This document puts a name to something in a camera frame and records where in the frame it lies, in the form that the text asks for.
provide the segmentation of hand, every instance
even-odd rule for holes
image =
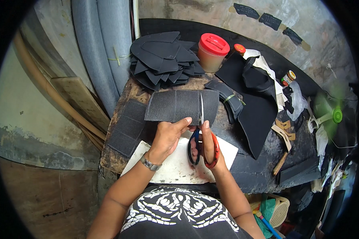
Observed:
[[[196,126],[190,126],[192,118],[187,117],[176,123],[160,122],[152,146],[146,152],[145,158],[155,164],[160,165],[176,149],[181,134],[185,131],[196,130]]]
[[[199,135],[199,140],[202,141],[202,143],[199,143],[199,145],[201,147],[201,155],[202,155],[202,157],[204,157],[204,159],[206,159],[206,161],[209,164],[211,164],[213,162],[215,152],[214,152],[214,142],[213,142],[213,138],[211,136],[212,132],[211,132],[208,120],[206,120],[201,125],[201,131],[202,131],[202,134]],[[198,150],[196,149],[196,141],[194,138],[192,138],[192,140],[190,141],[190,144],[191,144],[191,153],[193,156],[193,160],[195,161],[197,159]],[[219,152],[218,163],[215,165],[215,167],[217,165],[226,167],[225,158],[224,158],[222,152]]]

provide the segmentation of black and white shirt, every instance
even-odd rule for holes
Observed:
[[[252,238],[215,198],[152,186],[134,201],[116,238]]]

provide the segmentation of white pattern print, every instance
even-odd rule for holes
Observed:
[[[182,219],[195,228],[225,221],[234,232],[239,230],[227,209],[215,198],[186,189],[159,187],[142,194],[130,206],[121,232],[142,221],[175,225]]]

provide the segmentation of woman's left hand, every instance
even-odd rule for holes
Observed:
[[[191,121],[192,118],[187,117],[176,123],[160,122],[152,146],[145,153],[145,158],[155,165],[161,165],[176,149],[181,134],[187,130],[196,130],[196,126],[189,127]]]

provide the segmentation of wristwatch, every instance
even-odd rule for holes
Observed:
[[[145,158],[145,154],[141,157],[140,159],[141,163],[143,165],[145,165],[145,167],[147,167],[148,169],[152,170],[152,171],[157,171],[161,168],[162,165],[154,165],[151,162],[149,162],[146,158]]]

